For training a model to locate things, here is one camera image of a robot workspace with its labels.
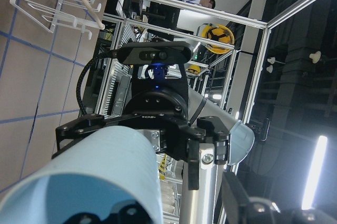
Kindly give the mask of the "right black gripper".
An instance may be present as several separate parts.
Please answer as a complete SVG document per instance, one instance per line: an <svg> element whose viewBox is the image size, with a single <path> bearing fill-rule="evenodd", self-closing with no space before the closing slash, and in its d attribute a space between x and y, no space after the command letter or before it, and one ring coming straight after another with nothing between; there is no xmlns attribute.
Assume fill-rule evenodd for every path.
<svg viewBox="0 0 337 224"><path fill-rule="evenodd" d="M130 116L123 125L133 129L158 129L162 131L164 151L176 160L187 161L188 190L199 189L201 144L214 149L211 162L229 163L229 129L218 117L200 117L194 138L187 140L183 132L189 117L188 84L186 77L163 79L138 79L131 82L131 100L123 114ZM86 114L55 129L56 158L85 137L104 127L104 115Z"/></svg>

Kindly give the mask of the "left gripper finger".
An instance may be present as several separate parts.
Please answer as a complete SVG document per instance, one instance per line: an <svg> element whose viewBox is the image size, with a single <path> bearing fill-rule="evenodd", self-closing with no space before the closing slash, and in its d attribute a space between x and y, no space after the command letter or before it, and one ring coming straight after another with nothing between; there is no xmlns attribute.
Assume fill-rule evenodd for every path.
<svg viewBox="0 0 337 224"><path fill-rule="evenodd" d="M248 196L234 173L222 173L221 188L228 223L266 223L266 203L262 198Z"/></svg>

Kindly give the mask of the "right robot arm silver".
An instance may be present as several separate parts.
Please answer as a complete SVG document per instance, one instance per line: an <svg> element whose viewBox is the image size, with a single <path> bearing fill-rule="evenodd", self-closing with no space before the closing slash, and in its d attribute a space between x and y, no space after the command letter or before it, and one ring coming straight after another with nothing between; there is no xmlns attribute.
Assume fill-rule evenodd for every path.
<svg viewBox="0 0 337 224"><path fill-rule="evenodd" d="M120 116L83 115L57 127L56 142L69 139L75 145L108 126L139 130L156 153L188 164L189 190L199 188L202 144L210 144L214 149L211 162L217 165L240 162L252 147L253 131L189 88L185 78L134 77L131 94Z"/></svg>

